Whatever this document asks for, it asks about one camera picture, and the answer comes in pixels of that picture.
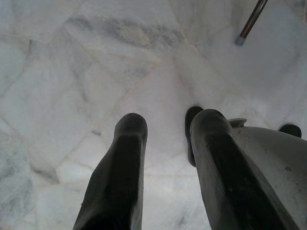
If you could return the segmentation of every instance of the black foot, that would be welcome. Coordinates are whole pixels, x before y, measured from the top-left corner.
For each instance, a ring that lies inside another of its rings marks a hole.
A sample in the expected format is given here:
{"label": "black foot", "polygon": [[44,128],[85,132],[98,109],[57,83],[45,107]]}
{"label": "black foot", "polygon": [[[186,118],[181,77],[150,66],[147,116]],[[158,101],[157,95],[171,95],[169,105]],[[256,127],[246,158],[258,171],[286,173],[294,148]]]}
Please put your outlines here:
{"label": "black foot", "polygon": [[280,132],[290,134],[292,136],[302,138],[302,131],[298,126],[286,124],[279,129]]}
{"label": "black foot", "polygon": [[196,167],[196,164],[195,164],[192,143],[191,143],[190,126],[191,126],[193,118],[202,110],[203,109],[200,107],[191,107],[190,109],[188,109],[186,113],[186,120],[185,120],[186,138],[188,141],[188,160],[190,164],[194,167]]}

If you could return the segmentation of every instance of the marble floor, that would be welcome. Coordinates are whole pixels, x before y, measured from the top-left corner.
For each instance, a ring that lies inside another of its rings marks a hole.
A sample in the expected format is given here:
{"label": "marble floor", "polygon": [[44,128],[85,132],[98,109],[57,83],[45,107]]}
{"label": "marble floor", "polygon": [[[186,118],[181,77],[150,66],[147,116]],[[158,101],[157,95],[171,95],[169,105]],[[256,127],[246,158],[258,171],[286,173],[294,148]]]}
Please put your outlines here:
{"label": "marble floor", "polygon": [[148,124],[143,229],[209,230],[189,107],[294,123],[307,139],[305,0],[270,0],[236,46],[256,2],[1,1],[0,229],[72,229],[116,122],[135,112]]}

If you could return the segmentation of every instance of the metal rod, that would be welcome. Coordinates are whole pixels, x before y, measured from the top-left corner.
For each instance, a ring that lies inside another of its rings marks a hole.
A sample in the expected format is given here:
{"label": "metal rod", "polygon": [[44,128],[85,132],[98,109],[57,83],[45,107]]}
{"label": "metal rod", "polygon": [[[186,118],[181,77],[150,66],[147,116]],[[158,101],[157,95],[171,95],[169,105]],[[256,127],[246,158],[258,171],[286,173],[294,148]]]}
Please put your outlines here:
{"label": "metal rod", "polygon": [[256,7],[253,10],[253,13],[251,13],[248,22],[245,24],[242,32],[236,39],[236,44],[238,46],[242,46],[245,42],[245,39],[247,38],[250,30],[253,28],[256,20],[258,19],[259,15],[261,14],[264,6],[267,4],[268,0],[259,0]]}

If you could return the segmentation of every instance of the floor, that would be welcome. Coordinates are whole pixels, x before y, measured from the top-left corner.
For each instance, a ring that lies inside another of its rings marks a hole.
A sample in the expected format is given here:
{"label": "floor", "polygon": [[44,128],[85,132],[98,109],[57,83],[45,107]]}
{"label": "floor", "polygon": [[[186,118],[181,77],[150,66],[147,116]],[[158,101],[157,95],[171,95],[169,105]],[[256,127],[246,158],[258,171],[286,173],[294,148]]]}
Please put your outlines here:
{"label": "floor", "polygon": [[3,0],[0,229],[70,230],[128,112],[145,117],[143,229],[210,229],[184,116],[192,105],[307,139],[303,0]]}

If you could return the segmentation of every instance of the metal pole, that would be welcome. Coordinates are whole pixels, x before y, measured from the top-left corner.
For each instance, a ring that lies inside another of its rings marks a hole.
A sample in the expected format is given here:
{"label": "metal pole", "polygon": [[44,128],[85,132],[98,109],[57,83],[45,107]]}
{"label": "metal pole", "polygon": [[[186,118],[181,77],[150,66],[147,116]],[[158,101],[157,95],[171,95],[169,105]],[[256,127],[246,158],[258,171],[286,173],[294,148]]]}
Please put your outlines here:
{"label": "metal pole", "polygon": [[246,37],[248,36],[250,30],[253,28],[256,20],[258,19],[259,15],[261,14],[264,6],[267,4],[268,0],[259,0],[253,13],[250,15],[248,22],[245,24],[242,32],[236,39],[236,44],[238,46],[242,46],[246,40]]}

